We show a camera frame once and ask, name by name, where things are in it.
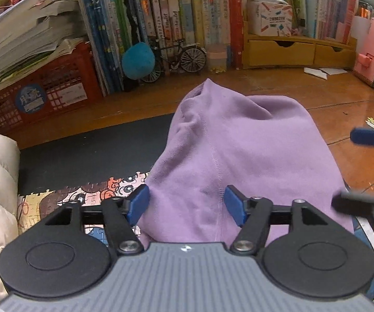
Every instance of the white box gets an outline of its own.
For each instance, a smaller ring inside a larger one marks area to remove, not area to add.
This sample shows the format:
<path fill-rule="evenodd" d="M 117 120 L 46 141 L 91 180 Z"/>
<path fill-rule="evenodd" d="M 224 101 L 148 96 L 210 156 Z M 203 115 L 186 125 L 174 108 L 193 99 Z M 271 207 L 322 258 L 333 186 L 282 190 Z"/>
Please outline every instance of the white box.
<path fill-rule="evenodd" d="M 292 6 L 275 2 L 248 1 L 249 33 L 260 36 L 290 36 Z"/>

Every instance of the purple cloth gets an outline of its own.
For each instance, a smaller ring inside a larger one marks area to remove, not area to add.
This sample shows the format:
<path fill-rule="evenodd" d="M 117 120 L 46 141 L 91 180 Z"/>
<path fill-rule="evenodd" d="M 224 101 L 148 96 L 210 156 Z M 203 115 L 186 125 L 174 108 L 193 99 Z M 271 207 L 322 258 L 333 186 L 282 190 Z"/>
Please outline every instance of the purple cloth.
<path fill-rule="evenodd" d="M 239 227 L 223 203 L 227 185 L 277 205 L 306 199 L 353 232 L 331 207 L 344 188 L 309 113 L 285 96 L 244 96 L 207 79 L 181 101 L 167 146 L 146 179 L 151 201 L 141 240 L 230 245 Z M 271 227 L 268 242 L 288 226 Z"/>

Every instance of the bicycle wheel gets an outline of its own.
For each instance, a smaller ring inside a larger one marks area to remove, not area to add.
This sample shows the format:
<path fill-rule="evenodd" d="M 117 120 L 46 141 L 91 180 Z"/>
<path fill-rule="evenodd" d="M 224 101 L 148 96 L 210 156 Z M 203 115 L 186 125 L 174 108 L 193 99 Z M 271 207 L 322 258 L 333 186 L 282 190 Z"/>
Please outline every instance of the bicycle wheel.
<path fill-rule="evenodd" d="M 180 66 L 186 72 L 197 73 L 206 65 L 206 58 L 206 53 L 200 47 L 186 47 L 180 55 Z"/>
<path fill-rule="evenodd" d="M 153 83 L 159 79 L 162 72 L 162 65 L 161 62 L 155 58 L 155 66 L 154 70 L 149 74 L 141 78 L 142 81 L 147 83 Z"/>

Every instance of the pink folder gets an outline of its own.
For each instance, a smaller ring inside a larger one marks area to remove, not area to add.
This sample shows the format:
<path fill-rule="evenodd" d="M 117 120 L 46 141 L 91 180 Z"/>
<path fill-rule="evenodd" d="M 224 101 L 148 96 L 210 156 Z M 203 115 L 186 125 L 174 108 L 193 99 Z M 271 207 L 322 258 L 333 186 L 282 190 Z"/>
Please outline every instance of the pink folder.
<path fill-rule="evenodd" d="M 372 85 L 374 81 L 374 18 L 366 36 L 363 48 L 356 58 L 353 68 L 354 74 L 367 84 Z"/>

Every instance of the metal bolt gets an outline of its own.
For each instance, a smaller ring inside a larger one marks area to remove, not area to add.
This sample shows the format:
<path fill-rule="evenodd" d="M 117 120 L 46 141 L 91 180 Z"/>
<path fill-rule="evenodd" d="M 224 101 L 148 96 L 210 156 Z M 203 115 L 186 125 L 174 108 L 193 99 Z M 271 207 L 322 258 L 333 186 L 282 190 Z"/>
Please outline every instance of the metal bolt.
<path fill-rule="evenodd" d="M 124 252 L 136 252 L 140 249 L 141 245 L 137 241 L 124 241 L 121 242 L 119 248 Z"/>
<path fill-rule="evenodd" d="M 250 241 L 240 240 L 234 244 L 234 248 L 241 252 L 250 251 L 253 249 L 253 243 Z"/>

